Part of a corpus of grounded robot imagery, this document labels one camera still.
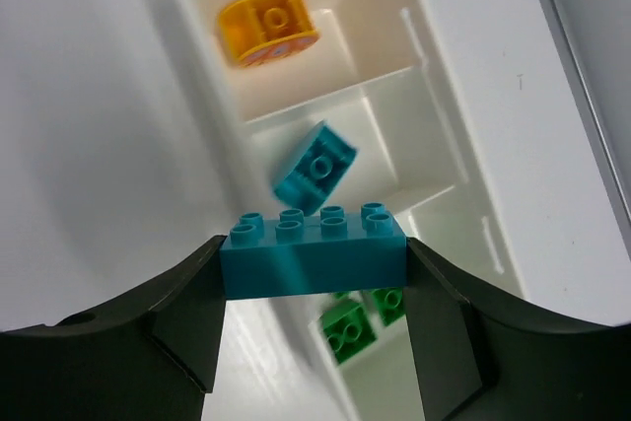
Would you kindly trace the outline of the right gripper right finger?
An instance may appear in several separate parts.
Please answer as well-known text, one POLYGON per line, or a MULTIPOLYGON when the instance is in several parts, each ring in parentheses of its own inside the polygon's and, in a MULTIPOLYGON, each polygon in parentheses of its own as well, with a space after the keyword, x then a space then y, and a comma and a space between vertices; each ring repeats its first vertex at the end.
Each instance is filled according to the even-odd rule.
POLYGON ((629 419, 628 324, 534 305, 416 239, 404 304, 425 419, 629 419))

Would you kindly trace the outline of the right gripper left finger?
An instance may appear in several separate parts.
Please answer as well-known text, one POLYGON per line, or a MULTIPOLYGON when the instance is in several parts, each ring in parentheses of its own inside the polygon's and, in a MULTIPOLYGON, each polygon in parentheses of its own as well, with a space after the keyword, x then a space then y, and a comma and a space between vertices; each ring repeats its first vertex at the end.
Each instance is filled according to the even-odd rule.
POLYGON ((56 325, 2 333, 2 419, 201 419, 226 310, 224 240, 56 325))

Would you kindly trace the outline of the green rectangular lego brick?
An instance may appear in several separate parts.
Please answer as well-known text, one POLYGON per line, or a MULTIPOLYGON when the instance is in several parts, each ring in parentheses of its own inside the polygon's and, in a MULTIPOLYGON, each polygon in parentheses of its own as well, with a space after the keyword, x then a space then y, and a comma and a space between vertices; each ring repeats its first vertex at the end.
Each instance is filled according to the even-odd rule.
POLYGON ((327 309, 319 324, 338 365, 377 341, 364 305, 350 298, 341 299, 327 309))

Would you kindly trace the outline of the blue rectangular lego brick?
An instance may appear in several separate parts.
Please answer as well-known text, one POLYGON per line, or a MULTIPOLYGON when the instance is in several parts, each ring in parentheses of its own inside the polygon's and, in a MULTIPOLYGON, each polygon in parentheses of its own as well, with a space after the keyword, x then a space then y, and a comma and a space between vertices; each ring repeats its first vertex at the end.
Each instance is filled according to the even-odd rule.
POLYGON ((243 214, 220 248, 226 297, 246 300, 406 285, 407 238, 381 202, 276 219, 243 214))

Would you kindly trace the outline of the blue curved lego brick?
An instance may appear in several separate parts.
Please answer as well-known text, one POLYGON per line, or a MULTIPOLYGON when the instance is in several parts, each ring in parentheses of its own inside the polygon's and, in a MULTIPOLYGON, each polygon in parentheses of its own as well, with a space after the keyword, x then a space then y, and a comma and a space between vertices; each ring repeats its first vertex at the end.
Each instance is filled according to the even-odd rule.
POLYGON ((324 121, 317 123, 280 163, 274 195, 286 206, 313 215, 354 163, 358 149, 324 121))

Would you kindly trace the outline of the yellow curved lego brick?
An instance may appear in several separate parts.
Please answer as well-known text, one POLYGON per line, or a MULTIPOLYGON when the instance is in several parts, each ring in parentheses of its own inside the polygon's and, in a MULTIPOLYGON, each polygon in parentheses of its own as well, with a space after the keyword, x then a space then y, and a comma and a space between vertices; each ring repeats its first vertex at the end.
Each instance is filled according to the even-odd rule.
POLYGON ((305 0, 236 0, 217 15, 227 58, 246 68, 300 53, 320 39, 305 0))

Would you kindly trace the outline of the small green lego brick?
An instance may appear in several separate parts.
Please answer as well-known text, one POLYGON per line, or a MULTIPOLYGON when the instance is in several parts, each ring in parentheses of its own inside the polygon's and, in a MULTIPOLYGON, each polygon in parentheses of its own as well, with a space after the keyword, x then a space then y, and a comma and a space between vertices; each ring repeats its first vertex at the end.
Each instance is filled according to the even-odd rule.
POLYGON ((375 289, 370 295, 384 326, 389 326, 405 316, 401 288, 375 289))

